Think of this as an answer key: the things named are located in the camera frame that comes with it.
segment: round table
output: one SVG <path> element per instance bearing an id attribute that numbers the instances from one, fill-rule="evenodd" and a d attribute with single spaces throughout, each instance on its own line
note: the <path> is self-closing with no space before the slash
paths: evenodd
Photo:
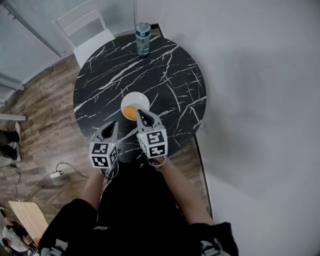
<path id="1" fill-rule="evenodd" d="M 166 128 L 168 155 L 195 135 L 206 109 L 206 87 L 194 59 L 178 44 L 161 36 L 150 39 L 149 55 L 137 55 L 135 35 L 106 43 L 83 65 L 73 92 L 75 119 L 91 140 L 103 124 L 119 122 L 118 148 L 122 162 L 143 158 L 135 121 L 121 112 L 125 95 L 141 92 Z"/>

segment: white chair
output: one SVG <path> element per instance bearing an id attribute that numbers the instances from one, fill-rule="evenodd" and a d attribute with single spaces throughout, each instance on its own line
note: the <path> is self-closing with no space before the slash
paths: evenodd
<path id="1" fill-rule="evenodd" d="M 100 20 L 103 31 L 76 47 L 70 40 L 70 36 L 97 19 Z M 97 49 L 115 39 L 110 30 L 107 29 L 104 19 L 97 9 L 94 0 L 86 1 L 67 12 L 65 15 L 55 20 L 53 25 L 73 48 L 74 55 L 80 68 L 83 67 L 88 58 Z"/>

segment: orange object in bowl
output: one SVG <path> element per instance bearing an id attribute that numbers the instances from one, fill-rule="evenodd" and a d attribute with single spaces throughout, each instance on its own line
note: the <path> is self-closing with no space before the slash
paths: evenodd
<path id="1" fill-rule="evenodd" d="M 136 112 L 137 112 L 137 108 L 135 106 L 125 106 L 123 108 L 123 114 L 127 117 L 130 118 L 132 120 L 137 120 L 136 118 Z"/>

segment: chair seat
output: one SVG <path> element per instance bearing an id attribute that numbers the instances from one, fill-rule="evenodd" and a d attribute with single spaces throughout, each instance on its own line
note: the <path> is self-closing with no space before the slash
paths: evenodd
<path id="1" fill-rule="evenodd" d="M 76 60 L 80 68 L 86 63 L 89 57 L 98 50 L 101 46 L 112 41 L 115 37 L 111 34 L 110 30 L 104 30 L 101 33 L 90 38 L 88 41 L 79 45 L 76 49 L 73 50 Z"/>

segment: white bowl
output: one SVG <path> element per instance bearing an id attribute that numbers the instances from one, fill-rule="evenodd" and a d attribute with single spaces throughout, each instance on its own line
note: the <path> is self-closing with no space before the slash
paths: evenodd
<path id="1" fill-rule="evenodd" d="M 141 92 L 134 91 L 130 92 L 121 101 L 121 112 L 124 114 L 124 107 L 126 106 L 133 106 L 136 107 L 138 110 L 149 110 L 150 109 L 150 102 L 146 95 L 144 95 Z"/>

